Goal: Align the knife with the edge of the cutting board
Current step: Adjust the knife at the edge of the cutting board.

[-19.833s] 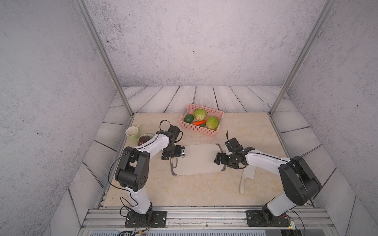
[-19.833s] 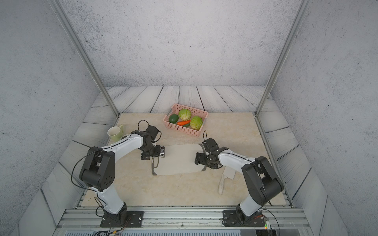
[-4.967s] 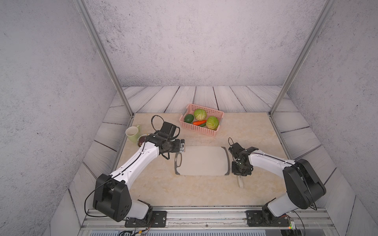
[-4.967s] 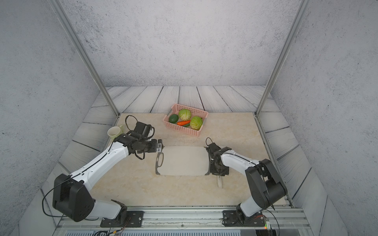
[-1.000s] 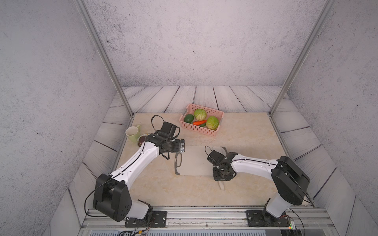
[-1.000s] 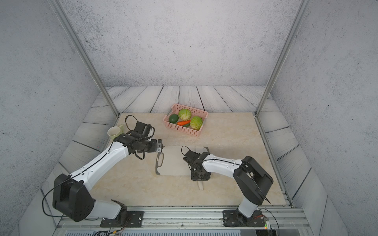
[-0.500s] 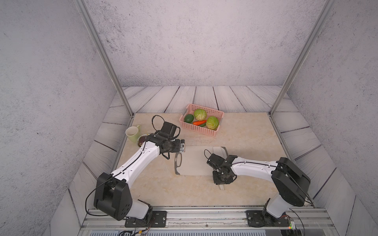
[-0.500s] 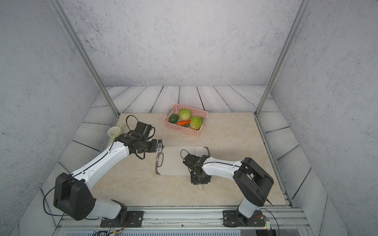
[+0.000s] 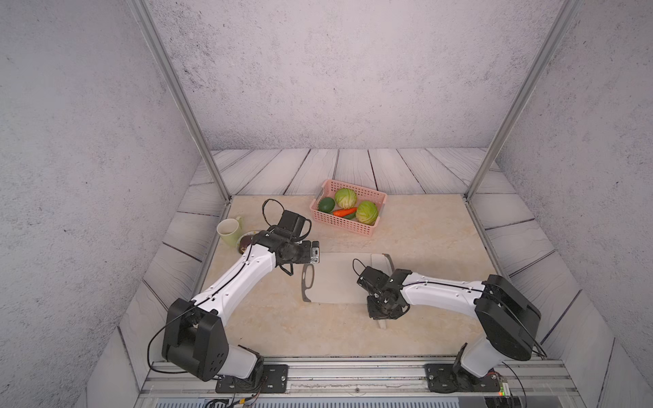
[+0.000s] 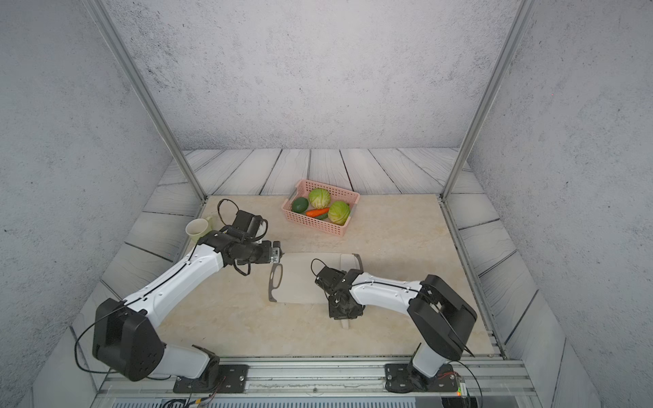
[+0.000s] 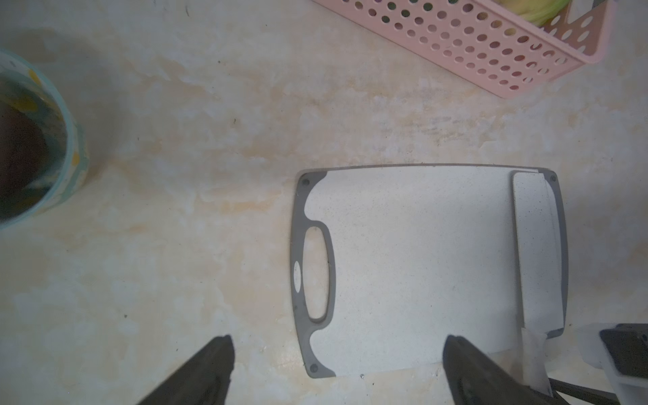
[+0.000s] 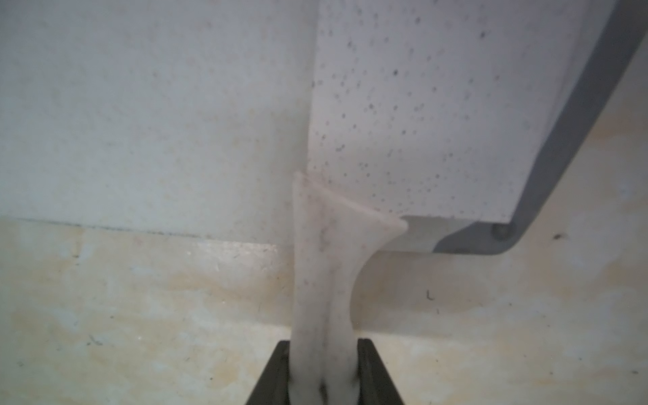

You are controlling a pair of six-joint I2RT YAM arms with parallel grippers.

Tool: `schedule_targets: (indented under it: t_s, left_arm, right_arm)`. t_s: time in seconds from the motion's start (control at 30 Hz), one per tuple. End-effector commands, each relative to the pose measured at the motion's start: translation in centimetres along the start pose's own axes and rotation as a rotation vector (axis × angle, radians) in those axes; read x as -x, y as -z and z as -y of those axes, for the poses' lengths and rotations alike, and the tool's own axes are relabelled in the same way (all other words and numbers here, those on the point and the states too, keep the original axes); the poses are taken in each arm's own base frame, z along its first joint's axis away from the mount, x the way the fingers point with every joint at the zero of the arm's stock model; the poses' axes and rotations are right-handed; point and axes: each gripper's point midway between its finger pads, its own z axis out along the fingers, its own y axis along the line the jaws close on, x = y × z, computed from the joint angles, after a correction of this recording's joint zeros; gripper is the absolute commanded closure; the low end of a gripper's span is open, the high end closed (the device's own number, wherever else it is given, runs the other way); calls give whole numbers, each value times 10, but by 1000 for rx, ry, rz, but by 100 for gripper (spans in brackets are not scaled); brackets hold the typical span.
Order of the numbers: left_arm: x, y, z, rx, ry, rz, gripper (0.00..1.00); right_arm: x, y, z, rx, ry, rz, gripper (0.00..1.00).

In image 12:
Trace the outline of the white cutting board grey rim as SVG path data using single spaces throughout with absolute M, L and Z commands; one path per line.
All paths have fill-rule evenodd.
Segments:
M 2 216 L 292 244 L 320 2 L 2 2 Z M 555 224 L 571 239 L 646 198 L 644 3 L 609 42 L 596 73 L 614 86 L 521 238 Z

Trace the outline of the white plastic knife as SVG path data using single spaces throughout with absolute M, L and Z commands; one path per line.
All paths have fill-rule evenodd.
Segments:
M 351 298 L 381 249 L 516 244 L 606 102 L 642 1 L 322 1 L 293 180 L 288 396 L 359 401 Z

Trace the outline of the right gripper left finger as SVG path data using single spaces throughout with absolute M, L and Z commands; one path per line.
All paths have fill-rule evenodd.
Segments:
M 290 405 L 290 342 L 279 341 L 265 365 L 246 405 Z

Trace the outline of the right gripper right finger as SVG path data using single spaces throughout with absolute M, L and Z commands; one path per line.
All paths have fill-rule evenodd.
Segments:
M 370 339 L 358 340 L 360 405 L 404 405 L 376 346 Z

